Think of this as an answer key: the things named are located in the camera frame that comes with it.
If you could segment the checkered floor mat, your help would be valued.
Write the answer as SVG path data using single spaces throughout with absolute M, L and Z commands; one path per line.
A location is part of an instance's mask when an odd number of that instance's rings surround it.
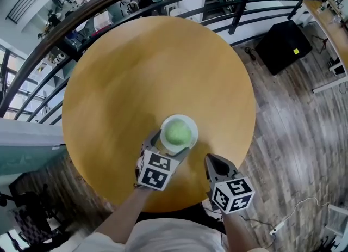
M 44 230 L 41 229 L 41 225 L 37 226 L 24 206 L 9 210 L 8 213 L 14 220 L 16 230 L 24 236 L 29 245 L 43 243 L 55 235 L 47 220 L 43 226 Z

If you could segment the person's left forearm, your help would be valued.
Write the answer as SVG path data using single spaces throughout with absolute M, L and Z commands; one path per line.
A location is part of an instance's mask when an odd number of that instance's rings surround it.
M 133 190 L 127 200 L 95 232 L 108 236 L 115 243 L 126 244 L 136 220 L 152 192 L 152 189 L 144 187 Z

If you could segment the white round plate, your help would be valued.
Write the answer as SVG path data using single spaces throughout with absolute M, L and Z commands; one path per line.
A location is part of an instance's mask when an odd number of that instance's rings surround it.
M 167 123 L 173 119 L 183 120 L 190 127 L 190 129 L 192 131 L 192 137 L 191 137 L 191 141 L 189 143 L 176 146 L 176 145 L 170 144 L 166 140 L 165 127 L 166 127 Z M 190 118 L 186 115 L 183 115 L 183 114 L 175 114 L 175 115 L 169 116 L 168 118 L 166 118 L 164 120 L 160 129 L 161 129 L 160 141 L 161 141 L 162 145 L 164 146 L 164 148 L 166 148 L 168 151 L 170 151 L 172 153 L 178 153 L 179 151 L 183 150 L 185 147 L 189 147 L 190 149 L 192 149 L 198 140 L 198 128 L 197 128 L 196 123 L 193 121 L 192 118 Z

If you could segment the white power strip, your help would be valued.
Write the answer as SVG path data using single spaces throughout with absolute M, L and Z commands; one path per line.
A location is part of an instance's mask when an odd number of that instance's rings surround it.
M 279 224 L 277 224 L 270 232 L 269 234 L 272 236 L 275 236 L 276 233 L 279 232 L 279 230 L 284 226 L 284 222 L 280 222 Z

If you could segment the person's right forearm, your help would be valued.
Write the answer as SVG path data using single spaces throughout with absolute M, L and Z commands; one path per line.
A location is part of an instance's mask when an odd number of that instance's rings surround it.
M 228 252 L 250 252 L 260 248 L 256 240 L 248 232 L 239 214 L 223 213 L 222 220 L 227 236 Z

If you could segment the rectangular wooden desk white legs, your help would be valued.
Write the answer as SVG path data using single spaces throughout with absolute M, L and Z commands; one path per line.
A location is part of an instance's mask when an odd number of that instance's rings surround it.
M 309 20 L 314 19 L 319 25 L 339 58 L 339 63 L 333 65 L 330 71 L 334 71 L 340 66 L 344 69 L 344 77 L 313 89 L 312 92 L 316 94 L 348 82 L 348 31 L 334 20 L 333 13 L 327 8 L 324 2 L 316 0 L 302 1 L 300 8 L 292 17 L 292 20 L 295 23 L 299 23 L 300 17 L 305 12 L 309 13 Z

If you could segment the person's black trousers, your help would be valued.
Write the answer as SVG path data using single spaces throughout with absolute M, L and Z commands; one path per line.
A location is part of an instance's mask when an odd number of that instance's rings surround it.
M 191 222 L 196 222 L 203 226 L 215 229 L 220 233 L 226 234 L 226 230 L 222 221 L 209 216 L 201 203 L 178 211 L 151 213 L 141 212 L 136 220 L 136 223 L 144 220 L 152 219 L 182 219 Z

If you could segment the black cabinet box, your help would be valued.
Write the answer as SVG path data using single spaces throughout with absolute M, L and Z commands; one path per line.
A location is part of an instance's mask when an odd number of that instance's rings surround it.
M 273 25 L 255 47 L 268 71 L 277 75 L 286 67 L 306 56 L 312 46 L 292 20 Z

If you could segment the round wooden table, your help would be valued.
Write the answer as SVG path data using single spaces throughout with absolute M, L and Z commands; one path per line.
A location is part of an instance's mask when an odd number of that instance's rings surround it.
M 66 36 L 68 33 L 72 32 L 74 28 L 83 22 L 89 20 L 95 16 L 98 12 L 105 10 L 107 7 L 115 4 L 116 2 L 121 2 L 122 0 L 92 0 L 90 3 L 86 4 L 82 8 L 79 8 L 77 11 L 70 14 L 67 19 L 63 20 L 57 27 L 55 27 L 52 32 L 50 32 L 33 50 L 29 57 L 24 61 L 23 66 L 20 68 L 18 73 L 15 75 L 13 82 L 9 85 L 8 88 L 2 87 L 4 90 L 4 96 L 0 98 L 0 117 L 4 117 L 5 113 L 10 107 L 14 96 L 20 91 L 21 85 L 33 72 L 34 68 L 39 64 L 42 59 L 48 55 L 52 49 L 55 47 L 63 51 L 67 55 L 67 58 L 59 62 L 57 66 L 53 68 L 37 85 L 37 87 L 28 95 L 24 104 L 20 107 L 18 112 L 15 115 L 15 118 L 18 119 L 20 115 L 25 111 L 31 100 L 35 95 L 43 88 L 47 82 L 53 78 L 53 76 L 61 70 L 68 62 L 71 60 L 78 61 L 82 53 L 87 50 L 97 39 L 99 39 L 106 32 L 111 29 L 124 24 L 128 21 L 138 19 L 144 14 L 154 11 L 156 9 L 163 8 L 170 4 L 178 3 L 185 0 L 163 0 L 156 4 L 151 4 L 145 8 L 142 8 L 122 19 L 112 23 L 104 28 L 101 31 L 97 32 L 96 35 L 93 35 L 81 47 L 75 49 L 66 41 Z M 228 31 L 230 34 L 233 34 L 235 30 L 244 25 L 252 24 L 255 22 L 266 21 L 271 19 L 276 19 L 279 17 L 287 17 L 292 19 L 295 13 L 299 10 L 300 5 L 303 4 L 306 0 L 294 0 L 296 2 L 295 6 L 277 6 L 277 7 L 266 7 L 266 8 L 256 8 L 252 10 L 247 10 L 246 6 L 249 3 L 257 2 L 266 2 L 266 1 L 276 1 L 276 0 L 229 0 L 223 2 L 215 2 L 209 5 L 205 5 L 201 8 L 196 8 L 181 14 L 178 14 L 178 17 L 187 19 L 190 16 L 195 16 L 201 13 L 214 11 L 216 9 L 232 7 L 231 13 L 213 17 L 204 21 L 201 21 L 201 24 L 208 26 L 213 23 L 222 22 L 224 20 L 230 20 L 231 24 L 225 25 L 214 29 L 215 33 L 220 33 L 223 31 Z

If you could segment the small black tripod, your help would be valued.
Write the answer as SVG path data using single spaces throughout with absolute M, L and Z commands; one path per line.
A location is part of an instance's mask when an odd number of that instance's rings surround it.
M 317 53 L 321 54 L 326 49 L 328 39 L 321 38 L 317 35 L 311 35 L 311 41 L 312 41 Z

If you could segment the white shopping bag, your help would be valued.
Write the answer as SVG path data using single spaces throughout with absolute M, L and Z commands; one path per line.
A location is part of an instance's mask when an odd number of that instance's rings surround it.
M 94 22 L 94 29 L 96 32 L 113 24 L 112 16 L 107 10 L 103 13 L 96 14 L 95 17 L 93 18 L 93 22 Z

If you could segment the white metal frame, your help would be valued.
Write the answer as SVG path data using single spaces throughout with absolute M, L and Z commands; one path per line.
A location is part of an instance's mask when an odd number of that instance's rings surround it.
M 328 223 L 326 228 L 336 235 L 343 237 L 348 226 L 348 206 L 328 205 Z

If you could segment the black stand equipment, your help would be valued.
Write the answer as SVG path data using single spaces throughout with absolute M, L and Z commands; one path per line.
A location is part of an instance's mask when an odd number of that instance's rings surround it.
M 6 207 L 8 201 L 13 201 L 19 206 L 26 207 L 26 213 L 21 213 L 22 219 L 29 216 L 34 224 L 42 231 L 48 230 L 47 219 L 54 218 L 59 225 L 63 222 L 57 216 L 59 205 L 54 204 L 48 193 L 48 185 L 44 184 L 42 191 L 29 191 L 15 196 L 9 196 L 0 192 L 0 207 Z

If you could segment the person's white shirt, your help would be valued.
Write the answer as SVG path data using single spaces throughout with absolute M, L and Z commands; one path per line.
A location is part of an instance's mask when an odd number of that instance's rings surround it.
M 126 244 L 94 232 L 72 252 L 225 252 L 220 234 L 183 219 L 149 219 L 133 227 Z

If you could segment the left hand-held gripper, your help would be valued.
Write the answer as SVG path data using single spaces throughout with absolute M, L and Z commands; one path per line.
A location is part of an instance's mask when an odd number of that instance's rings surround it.
M 177 168 L 177 161 L 182 162 L 190 153 L 190 148 L 185 147 L 175 155 L 161 154 L 156 148 L 160 134 L 161 130 L 151 132 L 142 144 L 135 166 L 136 188 L 163 191 Z

